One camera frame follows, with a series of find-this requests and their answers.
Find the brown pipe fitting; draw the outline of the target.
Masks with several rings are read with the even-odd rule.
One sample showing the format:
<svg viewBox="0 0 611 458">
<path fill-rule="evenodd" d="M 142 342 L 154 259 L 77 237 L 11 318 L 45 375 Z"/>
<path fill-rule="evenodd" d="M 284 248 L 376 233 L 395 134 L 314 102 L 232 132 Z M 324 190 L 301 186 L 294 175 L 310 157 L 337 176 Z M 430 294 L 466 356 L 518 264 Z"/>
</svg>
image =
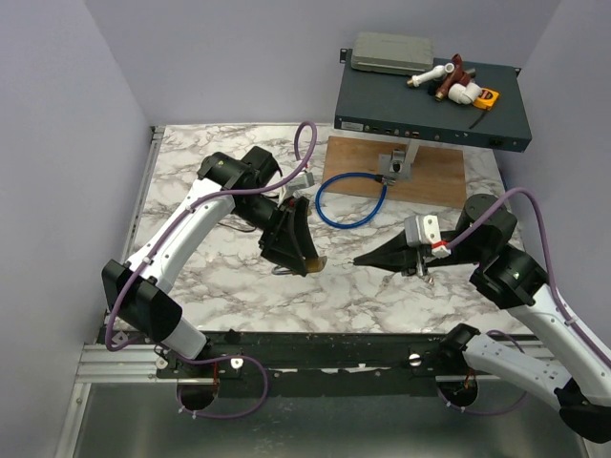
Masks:
<svg viewBox="0 0 611 458">
<path fill-rule="evenodd" d="M 434 98 L 436 101 L 445 99 L 454 84 L 467 86 L 472 80 L 472 76 L 463 68 L 463 59 L 459 53 L 452 57 L 444 69 L 446 76 L 435 92 Z"/>
</svg>

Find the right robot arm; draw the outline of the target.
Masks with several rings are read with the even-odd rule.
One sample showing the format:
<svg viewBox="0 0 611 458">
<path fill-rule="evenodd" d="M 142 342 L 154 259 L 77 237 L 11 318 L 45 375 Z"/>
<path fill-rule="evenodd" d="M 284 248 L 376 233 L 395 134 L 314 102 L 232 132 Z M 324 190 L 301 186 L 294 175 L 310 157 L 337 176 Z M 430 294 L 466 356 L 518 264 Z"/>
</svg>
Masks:
<svg viewBox="0 0 611 458">
<path fill-rule="evenodd" d="M 407 276 L 474 265 L 476 291 L 530 329 L 556 361 L 546 364 L 459 324 L 439 345 L 441 366 L 452 374 L 472 369 L 496 375 L 552 407 L 582 438 L 605 444 L 610 350 L 559 295 L 551 264 L 539 264 L 510 243 L 516 224 L 503 198 L 477 194 L 467 198 L 452 231 L 440 230 L 434 215 L 411 216 L 397 236 L 353 262 Z"/>
</svg>

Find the grey metal socket bracket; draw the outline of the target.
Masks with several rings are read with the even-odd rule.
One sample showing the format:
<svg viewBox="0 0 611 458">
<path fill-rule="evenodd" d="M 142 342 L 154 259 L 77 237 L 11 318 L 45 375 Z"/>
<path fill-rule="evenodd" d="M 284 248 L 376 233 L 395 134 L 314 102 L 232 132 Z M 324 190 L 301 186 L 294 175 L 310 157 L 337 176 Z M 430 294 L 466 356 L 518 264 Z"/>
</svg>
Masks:
<svg viewBox="0 0 611 458">
<path fill-rule="evenodd" d="M 390 154 L 378 157 L 378 174 L 381 182 L 388 186 L 397 181 L 411 180 L 411 161 L 406 150 L 394 149 Z"/>
</svg>

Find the brass padlock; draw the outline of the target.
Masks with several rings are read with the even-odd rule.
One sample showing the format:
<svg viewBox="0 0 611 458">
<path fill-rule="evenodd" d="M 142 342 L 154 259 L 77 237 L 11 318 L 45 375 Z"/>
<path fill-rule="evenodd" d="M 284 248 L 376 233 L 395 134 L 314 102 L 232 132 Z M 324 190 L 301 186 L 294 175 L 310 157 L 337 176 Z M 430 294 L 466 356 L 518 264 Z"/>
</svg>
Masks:
<svg viewBox="0 0 611 458">
<path fill-rule="evenodd" d="M 306 267 L 305 275 L 321 272 L 325 268 L 326 264 L 327 264 L 327 257 L 325 256 L 321 256 L 316 259 L 306 260 L 305 261 L 305 267 Z M 281 267 L 281 266 L 275 266 L 272 268 L 271 274 L 275 276 L 295 276 L 295 275 L 298 275 L 298 272 L 293 271 L 288 268 Z"/>
</svg>

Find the blue rack network switch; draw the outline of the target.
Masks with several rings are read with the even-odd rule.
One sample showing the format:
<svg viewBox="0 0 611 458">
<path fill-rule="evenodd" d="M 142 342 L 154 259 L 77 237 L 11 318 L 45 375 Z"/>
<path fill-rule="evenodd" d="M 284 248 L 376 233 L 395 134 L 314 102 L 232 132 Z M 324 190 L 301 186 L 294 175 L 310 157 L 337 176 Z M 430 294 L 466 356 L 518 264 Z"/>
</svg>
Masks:
<svg viewBox="0 0 611 458">
<path fill-rule="evenodd" d="M 334 127 L 370 135 L 524 152 L 532 133 L 511 66 L 465 63 L 475 82 L 499 93 L 489 112 L 452 101 L 436 101 L 426 87 L 410 89 L 405 75 L 369 73 L 350 65 L 352 50 L 340 50 L 345 65 Z"/>
</svg>

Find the wooden board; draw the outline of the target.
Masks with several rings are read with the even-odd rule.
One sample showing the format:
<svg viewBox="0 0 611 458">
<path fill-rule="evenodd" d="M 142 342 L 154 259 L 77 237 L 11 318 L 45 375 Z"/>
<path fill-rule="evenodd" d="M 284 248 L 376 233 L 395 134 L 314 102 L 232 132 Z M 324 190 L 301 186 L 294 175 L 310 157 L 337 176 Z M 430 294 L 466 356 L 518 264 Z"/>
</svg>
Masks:
<svg viewBox="0 0 611 458">
<path fill-rule="evenodd" d="M 322 181 L 343 173 L 379 175 L 390 167 L 400 143 L 332 136 L 327 142 Z M 388 188 L 390 200 L 460 208 L 467 199 L 463 152 L 421 145 L 411 165 L 411 177 L 399 177 Z"/>
</svg>

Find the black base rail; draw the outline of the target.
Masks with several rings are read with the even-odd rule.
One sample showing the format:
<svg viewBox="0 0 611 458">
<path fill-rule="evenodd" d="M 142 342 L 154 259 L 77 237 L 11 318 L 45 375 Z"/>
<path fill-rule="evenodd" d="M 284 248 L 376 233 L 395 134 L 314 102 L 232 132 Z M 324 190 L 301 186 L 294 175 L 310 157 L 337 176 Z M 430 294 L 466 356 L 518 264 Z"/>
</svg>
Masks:
<svg viewBox="0 0 611 458">
<path fill-rule="evenodd" d="M 162 381 L 184 398 L 446 395 L 472 404 L 479 386 L 443 334 L 216 332 L 195 363 L 158 352 Z"/>
</svg>

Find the grey plastic case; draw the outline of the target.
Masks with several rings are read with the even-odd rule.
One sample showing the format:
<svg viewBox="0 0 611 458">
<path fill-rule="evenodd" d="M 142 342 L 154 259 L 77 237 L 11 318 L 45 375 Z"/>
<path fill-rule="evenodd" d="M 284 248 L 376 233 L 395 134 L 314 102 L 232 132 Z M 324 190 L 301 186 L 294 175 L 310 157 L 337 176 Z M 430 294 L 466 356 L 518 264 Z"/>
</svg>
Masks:
<svg viewBox="0 0 611 458">
<path fill-rule="evenodd" d="M 374 73 L 412 75 L 433 67 L 429 38 L 381 32 L 360 32 L 353 44 L 350 66 Z"/>
</svg>

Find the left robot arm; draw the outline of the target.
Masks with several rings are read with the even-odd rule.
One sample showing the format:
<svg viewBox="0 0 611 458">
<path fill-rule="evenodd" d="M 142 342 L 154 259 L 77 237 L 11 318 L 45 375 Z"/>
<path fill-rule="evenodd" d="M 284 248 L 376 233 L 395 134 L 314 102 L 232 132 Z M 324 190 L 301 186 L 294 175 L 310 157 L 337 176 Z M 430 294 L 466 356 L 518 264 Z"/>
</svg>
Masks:
<svg viewBox="0 0 611 458">
<path fill-rule="evenodd" d="M 265 260 L 302 277 L 321 271 L 309 233 L 309 201 L 267 196 L 267 183 L 280 170 L 268 151 L 254 147 L 242 159 L 223 153 L 206 157 L 189 193 L 158 232 L 120 263 L 109 260 L 101 277 L 109 311 L 179 354 L 179 366 L 192 377 L 204 375 L 212 363 L 207 339 L 183 316 L 169 293 L 182 270 L 209 232 L 234 214 L 261 230 Z"/>
</svg>

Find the white pipe with brass end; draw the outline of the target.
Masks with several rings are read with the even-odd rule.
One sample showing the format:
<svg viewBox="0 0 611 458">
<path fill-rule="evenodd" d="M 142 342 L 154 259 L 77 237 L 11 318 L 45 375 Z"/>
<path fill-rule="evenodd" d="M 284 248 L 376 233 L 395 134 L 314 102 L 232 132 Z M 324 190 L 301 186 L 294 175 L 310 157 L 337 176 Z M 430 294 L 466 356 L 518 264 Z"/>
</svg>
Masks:
<svg viewBox="0 0 611 458">
<path fill-rule="evenodd" d="M 443 80 L 455 70 L 453 62 L 448 62 L 444 65 L 437 65 L 431 70 L 413 75 L 408 81 L 407 85 L 410 88 L 418 88 L 421 85 L 434 80 Z"/>
</svg>

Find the white pipe elbow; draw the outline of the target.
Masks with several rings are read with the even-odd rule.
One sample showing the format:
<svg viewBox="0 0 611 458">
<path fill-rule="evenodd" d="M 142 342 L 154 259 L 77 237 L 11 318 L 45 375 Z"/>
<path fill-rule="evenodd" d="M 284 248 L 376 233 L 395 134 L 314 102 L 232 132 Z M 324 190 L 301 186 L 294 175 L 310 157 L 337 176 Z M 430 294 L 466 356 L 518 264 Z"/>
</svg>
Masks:
<svg viewBox="0 0 611 458">
<path fill-rule="evenodd" d="M 460 105 L 473 105 L 482 92 L 482 88 L 473 81 L 467 85 L 454 83 L 448 90 L 448 98 Z"/>
</svg>

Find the yellow tape measure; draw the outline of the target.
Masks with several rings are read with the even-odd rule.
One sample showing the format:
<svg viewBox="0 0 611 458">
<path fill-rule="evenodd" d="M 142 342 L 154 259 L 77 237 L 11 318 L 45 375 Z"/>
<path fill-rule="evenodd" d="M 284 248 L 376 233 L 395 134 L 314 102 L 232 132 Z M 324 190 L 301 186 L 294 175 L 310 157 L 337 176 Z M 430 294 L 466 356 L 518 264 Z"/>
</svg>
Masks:
<svg viewBox="0 0 611 458">
<path fill-rule="evenodd" d="M 483 88 L 473 105 L 480 110 L 490 111 L 500 97 L 500 93 L 489 88 Z"/>
</svg>

